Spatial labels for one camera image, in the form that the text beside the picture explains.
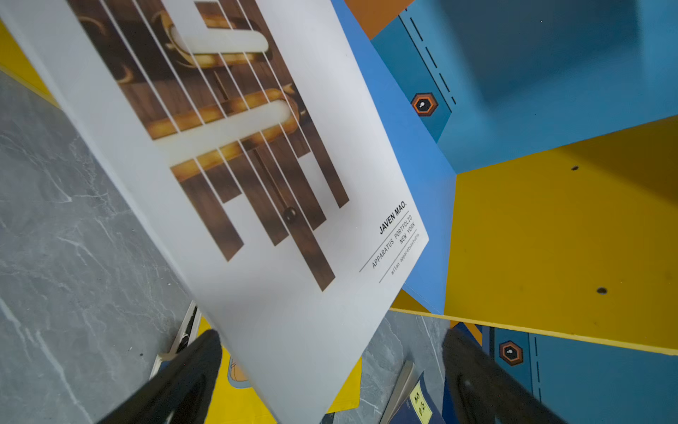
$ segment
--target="gray marble surface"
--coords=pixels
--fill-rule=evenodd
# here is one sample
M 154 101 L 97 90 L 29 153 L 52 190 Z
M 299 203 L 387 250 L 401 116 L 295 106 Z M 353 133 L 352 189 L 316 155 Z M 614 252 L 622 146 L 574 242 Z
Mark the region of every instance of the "gray marble surface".
M 64 113 L 0 72 L 0 422 L 92 423 L 148 378 L 189 298 Z M 449 322 L 390 312 L 363 355 L 377 423 L 405 359 L 441 407 Z

